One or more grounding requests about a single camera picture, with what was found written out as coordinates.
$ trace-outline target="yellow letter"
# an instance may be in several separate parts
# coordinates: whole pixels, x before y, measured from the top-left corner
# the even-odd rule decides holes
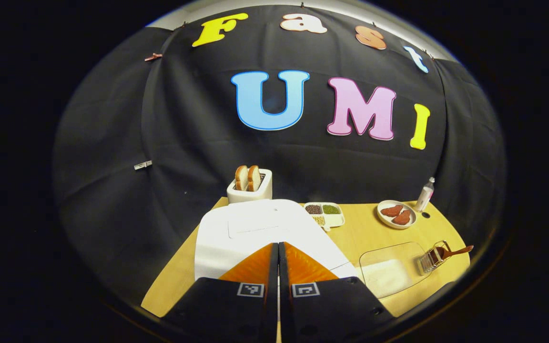
[[[425,149],[425,132],[427,132],[427,118],[429,118],[429,109],[421,104],[414,104],[414,110],[417,111],[417,125],[414,128],[414,137],[410,139],[410,146],[415,149]]]
[[[309,31],[314,33],[327,32],[327,29],[323,27],[321,20],[314,15],[286,14],[283,16],[283,19],[286,20],[281,22],[281,28],[288,31]]]
[[[227,17],[217,18],[205,22],[203,24],[203,32],[201,33],[198,40],[192,43],[192,46],[199,46],[224,39],[224,35],[220,34],[220,30],[223,29],[225,32],[230,32],[233,30],[233,28],[235,28],[236,20],[244,20],[248,17],[249,16],[247,15],[247,13],[238,13],[235,15],[229,15]]]

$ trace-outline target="beans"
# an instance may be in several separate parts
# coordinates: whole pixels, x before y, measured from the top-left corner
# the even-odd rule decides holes
[[[325,219],[322,217],[322,216],[317,216],[317,215],[314,215],[313,216],[313,219],[316,221],[317,224],[319,224],[320,226],[323,226],[325,225]]]
[[[305,208],[306,212],[310,214],[321,214],[321,206],[319,205],[309,205]]]
[[[323,213],[326,214],[340,214],[340,211],[335,206],[323,205]]]

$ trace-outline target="black cloth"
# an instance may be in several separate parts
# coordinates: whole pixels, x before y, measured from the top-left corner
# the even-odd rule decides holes
[[[201,24],[236,13],[220,41],[192,47]],[[282,16],[318,17],[326,33],[280,28]],[[415,200],[430,176],[433,202],[466,239],[480,244],[501,193],[501,132],[488,100],[458,63],[434,61],[384,35],[386,50],[362,45],[355,26],[370,24],[326,10],[255,6],[218,13],[174,31],[144,28],[87,76],[61,120],[54,150],[55,191],[72,245],[119,296],[143,296],[201,217],[226,196],[238,165],[273,172],[273,198],[296,202]],[[423,56],[425,74],[403,46]],[[145,62],[153,52],[163,57]],[[231,77],[265,71],[264,110],[285,109],[283,70],[310,74],[294,126],[258,131],[242,124]],[[364,100],[375,87],[396,93],[394,138],[327,133],[334,89],[349,78]],[[414,104],[427,106],[424,150],[410,146]],[[146,169],[133,166],[152,161]]]

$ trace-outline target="bread slice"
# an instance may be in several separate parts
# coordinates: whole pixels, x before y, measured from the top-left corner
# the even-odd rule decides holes
[[[254,192],[260,187],[262,183],[262,178],[260,177],[260,169],[257,165],[252,165],[249,168],[249,185],[247,191]]]
[[[247,186],[249,185],[248,169],[246,165],[241,165],[237,168],[236,173],[234,174],[234,179],[236,180],[236,187],[239,191],[246,191]]]

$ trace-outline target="blue letter u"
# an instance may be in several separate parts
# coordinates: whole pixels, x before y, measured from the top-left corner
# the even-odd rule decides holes
[[[308,72],[285,70],[279,78],[285,81],[287,106],[281,113],[272,114],[262,106],[262,84],[268,80],[263,71],[241,72],[231,78],[237,86],[237,110],[240,121],[256,130],[273,131],[288,128],[302,117],[305,103],[304,83],[311,76]]]

